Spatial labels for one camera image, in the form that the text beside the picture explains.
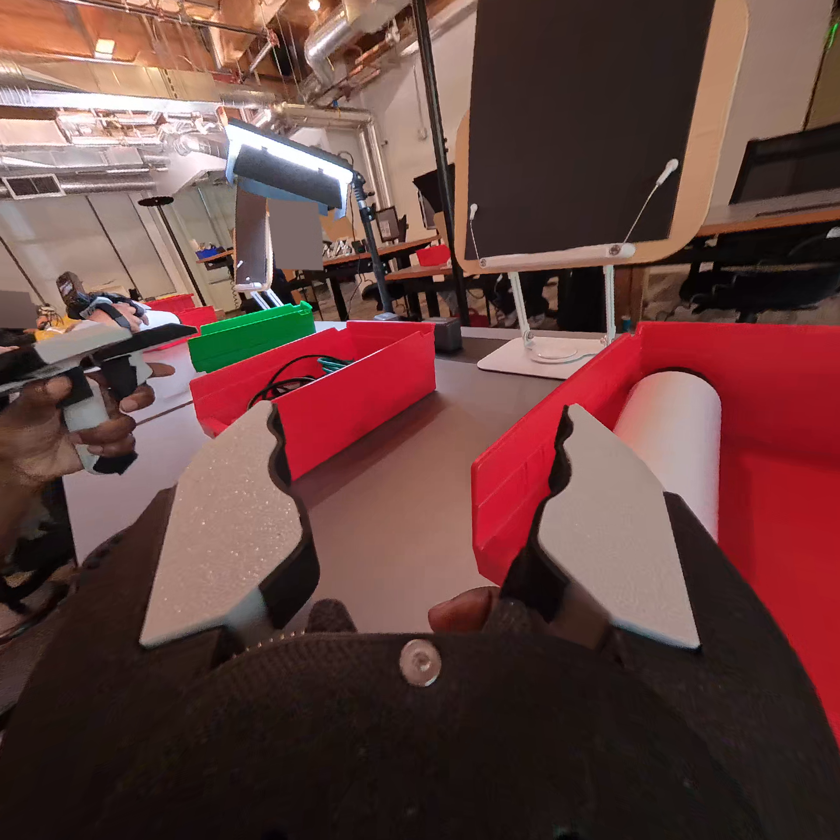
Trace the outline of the silver air duct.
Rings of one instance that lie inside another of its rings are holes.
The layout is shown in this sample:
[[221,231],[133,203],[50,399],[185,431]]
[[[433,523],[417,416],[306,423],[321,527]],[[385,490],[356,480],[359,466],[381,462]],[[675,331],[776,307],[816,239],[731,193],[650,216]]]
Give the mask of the silver air duct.
[[341,1],[334,11],[311,31],[303,46],[304,58],[314,77],[316,91],[333,84],[330,57],[347,46],[354,36],[371,32],[375,2]]

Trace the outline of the tall black pole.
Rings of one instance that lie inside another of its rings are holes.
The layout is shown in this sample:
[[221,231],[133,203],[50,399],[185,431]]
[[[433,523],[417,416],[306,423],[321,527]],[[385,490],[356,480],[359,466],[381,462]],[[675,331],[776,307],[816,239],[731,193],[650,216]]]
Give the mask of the tall black pole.
[[428,24],[425,1],[412,1],[416,42],[421,59],[423,82],[426,92],[427,115],[434,147],[439,193],[443,202],[445,232],[451,254],[452,274],[458,317],[463,327],[469,326],[469,304],[463,270],[455,256],[455,188],[449,173],[448,147],[440,111],[438,86],[434,65],[433,42]]

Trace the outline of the person's right hand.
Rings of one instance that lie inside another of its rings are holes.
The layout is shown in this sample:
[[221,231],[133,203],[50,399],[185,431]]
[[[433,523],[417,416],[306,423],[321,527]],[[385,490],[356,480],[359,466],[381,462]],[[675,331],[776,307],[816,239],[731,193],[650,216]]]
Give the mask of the person's right hand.
[[427,620],[434,634],[477,633],[487,623],[499,600],[500,588],[483,586],[465,591],[427,612]]

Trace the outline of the black floor lamp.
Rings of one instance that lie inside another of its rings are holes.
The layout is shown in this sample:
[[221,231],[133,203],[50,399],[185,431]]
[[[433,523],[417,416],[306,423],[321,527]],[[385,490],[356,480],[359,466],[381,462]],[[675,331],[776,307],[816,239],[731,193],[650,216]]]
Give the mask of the black floor lamp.
[[167,211],[167,207],[174,202],[173,197],[143,192],[133,200],[138,218],[169,277],[174,294],[188,295],[196,305],[205,305],[206,300],[194,276],[192,263],[186,256]]

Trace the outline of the red plastic bin with cables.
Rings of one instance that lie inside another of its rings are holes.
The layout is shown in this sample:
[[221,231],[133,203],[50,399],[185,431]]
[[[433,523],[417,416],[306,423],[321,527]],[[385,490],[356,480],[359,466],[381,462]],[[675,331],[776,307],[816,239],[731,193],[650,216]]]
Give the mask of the red plastic bin with cables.
[[314,382],[276,395],[293,480],[373,432],[436,389],[434,326],[351,321],[204,373],[190,388],[196,419],[215,438],[272,382]]

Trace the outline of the wooden table black legs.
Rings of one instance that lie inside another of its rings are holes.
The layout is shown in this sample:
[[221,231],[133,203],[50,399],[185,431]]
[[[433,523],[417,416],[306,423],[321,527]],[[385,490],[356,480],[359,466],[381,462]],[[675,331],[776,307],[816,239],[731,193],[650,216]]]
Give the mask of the wooden table black legs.
[[[411,257],[419,250],[428,246],[439,246],[444,243],[441,234],[432,234],[425,238],[406,241],[403,243],[385,245],[379,250],[383,267],[386,271],[407,270],[418,268],[420,265],[411,263]],[[322,273],[332,293],[332,300],[337,312],[338,320],[346,322],[350,319],[350,298],[343,294],[342,284],[358,284],[364,277],[373,273],[372,256],[367,251],[327,257],[322,262]]]

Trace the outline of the black board with tan rim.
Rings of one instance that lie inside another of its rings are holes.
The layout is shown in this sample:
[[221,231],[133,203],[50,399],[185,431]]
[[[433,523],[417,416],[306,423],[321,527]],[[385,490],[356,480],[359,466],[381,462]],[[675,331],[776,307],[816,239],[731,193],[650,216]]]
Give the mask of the black board with tan rim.
[[478,2],[451,241],[465,272],[640,266],[686,247],[748,26],[741,1]]

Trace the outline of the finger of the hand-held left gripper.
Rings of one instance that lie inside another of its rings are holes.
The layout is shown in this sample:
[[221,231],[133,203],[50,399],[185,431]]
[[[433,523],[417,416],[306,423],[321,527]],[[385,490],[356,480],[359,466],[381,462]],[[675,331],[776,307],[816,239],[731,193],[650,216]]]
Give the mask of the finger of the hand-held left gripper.
[[154,350],[196,335],[196,328],[181,323],[165,323],[156,328],[131,332],[116,322],[86,322],[54,339],[37,342],[36,352],[46,364],[58,364],[60,361],[86,356],[108,361],[123,355]]
[[89,382],[81,364],[88,354],[74,346],[23,346],[2,353],[1,394],[17,393],[26,384],[65,376],[71,383],[70,396],[88,396]]

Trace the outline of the white paper roll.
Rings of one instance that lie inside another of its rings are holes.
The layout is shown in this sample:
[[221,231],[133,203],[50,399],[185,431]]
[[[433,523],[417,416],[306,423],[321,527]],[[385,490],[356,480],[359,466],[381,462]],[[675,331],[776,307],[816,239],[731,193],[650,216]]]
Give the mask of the white paper roll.
[[652,373],[632,387],[613,432],[718,540],[721,399],[712,385],[691,371]]

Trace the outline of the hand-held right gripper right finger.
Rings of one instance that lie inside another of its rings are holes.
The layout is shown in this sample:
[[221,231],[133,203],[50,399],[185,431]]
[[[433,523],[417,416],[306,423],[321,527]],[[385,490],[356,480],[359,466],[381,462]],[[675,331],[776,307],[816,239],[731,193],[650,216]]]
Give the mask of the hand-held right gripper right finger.
[[665,491],[653,472],[579,405],[563,408],[553,451],[549,493],[501,598],[588,648],[621,629],[698,649]]

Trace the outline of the tilted black monitor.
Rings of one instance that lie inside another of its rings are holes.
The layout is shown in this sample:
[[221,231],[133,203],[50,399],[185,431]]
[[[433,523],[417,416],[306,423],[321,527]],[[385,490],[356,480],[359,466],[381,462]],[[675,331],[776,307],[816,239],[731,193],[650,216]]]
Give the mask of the tilted black monitor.
[[444,212],[444,199],[442,197],[438,170],[434,169],[413,178],[416,188],[421,218],[426,230],[436,230],[439,234],[445,233],[445,222],[437,221],[436,217]]

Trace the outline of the ceiling air vent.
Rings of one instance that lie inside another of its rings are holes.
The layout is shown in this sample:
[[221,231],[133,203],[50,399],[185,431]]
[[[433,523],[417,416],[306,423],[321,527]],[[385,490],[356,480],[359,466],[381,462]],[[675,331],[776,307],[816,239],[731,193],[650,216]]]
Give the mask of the ceiling air vent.
[[57,197],[66,195],[56,175],[19,175],[1,177],[6,198],[24,201],[38,197]]

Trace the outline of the black computer monitor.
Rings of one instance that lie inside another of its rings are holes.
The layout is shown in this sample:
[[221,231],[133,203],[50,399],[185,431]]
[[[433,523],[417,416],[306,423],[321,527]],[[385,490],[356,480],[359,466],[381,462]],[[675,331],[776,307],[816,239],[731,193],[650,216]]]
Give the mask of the black computer monitor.
[[744,151],[730,205],[839,187],[839,124],[751,140]]

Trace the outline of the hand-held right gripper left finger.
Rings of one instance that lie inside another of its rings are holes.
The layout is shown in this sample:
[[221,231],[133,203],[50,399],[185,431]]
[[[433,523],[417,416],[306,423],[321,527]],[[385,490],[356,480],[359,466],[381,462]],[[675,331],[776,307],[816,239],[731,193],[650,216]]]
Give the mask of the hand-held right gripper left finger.
[[140,631],[143,648],[220,629],[243,648],[282,633],[320,564],[293,494],[277,406],[259,402],[185,468],[171,504]]

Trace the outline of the led light panel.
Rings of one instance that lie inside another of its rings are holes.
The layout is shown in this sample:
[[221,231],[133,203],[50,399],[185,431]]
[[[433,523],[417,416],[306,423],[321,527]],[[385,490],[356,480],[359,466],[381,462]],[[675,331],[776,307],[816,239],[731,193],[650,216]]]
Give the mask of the led light panel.
[[225,132],[229,183],[272,200],[316,203],[323,216],[346,214],[357,176],[349,162],[238,119],[229,120]]

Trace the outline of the wooden desk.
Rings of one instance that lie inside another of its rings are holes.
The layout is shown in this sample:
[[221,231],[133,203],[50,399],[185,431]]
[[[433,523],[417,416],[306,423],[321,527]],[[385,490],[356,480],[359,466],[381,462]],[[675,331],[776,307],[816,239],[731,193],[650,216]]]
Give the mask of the wooden desk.
[[812,203],[804,207],[748,208],[746,205],[714,207],[694,237],[680,254],[711,250],[717,255],[788,253],[794,246],[825,234],[838,226],[838,201]]

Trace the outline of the tablet on white stand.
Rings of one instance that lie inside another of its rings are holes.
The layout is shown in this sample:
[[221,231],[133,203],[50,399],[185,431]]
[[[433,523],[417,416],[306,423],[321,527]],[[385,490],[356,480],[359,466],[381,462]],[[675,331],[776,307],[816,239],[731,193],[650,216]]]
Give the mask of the tablet on white stand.
[[267,200],[236,185],[234,290],[266,310],[283,305],[272,288],[273,255]]

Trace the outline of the green plastic bin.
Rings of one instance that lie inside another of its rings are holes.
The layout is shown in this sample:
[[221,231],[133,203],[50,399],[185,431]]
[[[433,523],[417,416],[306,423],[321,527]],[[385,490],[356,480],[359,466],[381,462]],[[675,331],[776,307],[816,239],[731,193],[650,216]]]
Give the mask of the green plastic bin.
[[301,301],[203,325],[187,348],[197,373],[213,373],[314,333],[312,307]]

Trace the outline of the large red plastic bin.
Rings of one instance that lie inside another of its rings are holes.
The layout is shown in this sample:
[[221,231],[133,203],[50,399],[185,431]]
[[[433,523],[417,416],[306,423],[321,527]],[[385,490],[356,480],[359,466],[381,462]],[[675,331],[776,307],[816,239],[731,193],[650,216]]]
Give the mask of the large red plastic bin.
[[704,377],[721,399],[718,541],[839,722],[839,328],[646,322],[559,385],[471,466],[478,571],[501,584],[548,492],[564,406],[613,428],[646,375]]

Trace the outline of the person's left hand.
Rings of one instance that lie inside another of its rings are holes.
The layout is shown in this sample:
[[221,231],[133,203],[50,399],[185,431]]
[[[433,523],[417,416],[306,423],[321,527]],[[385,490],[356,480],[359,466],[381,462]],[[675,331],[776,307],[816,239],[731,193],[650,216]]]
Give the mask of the person's left hand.
[[80,454],[119,459],[134,454],[133,414],[154,403],[150,384],[116,398],[100,373],[92,375],[106,419],[77,432],[67,429],[61,404],[70,396],[71,379],[60,375],[27,384],[1,415],[2,506],[27,500],[50,481],[82,469]]

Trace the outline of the black office chair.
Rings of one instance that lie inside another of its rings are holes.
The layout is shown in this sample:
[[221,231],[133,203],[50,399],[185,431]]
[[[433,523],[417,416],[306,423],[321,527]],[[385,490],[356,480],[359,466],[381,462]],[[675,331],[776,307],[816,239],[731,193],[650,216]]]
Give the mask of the black office chair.
[[679,289],[692,314],[735,312],[756,323],[765,312],[817,308],[838,294],[839,223],[769,227],[723,234],[711,267],[693,262]]

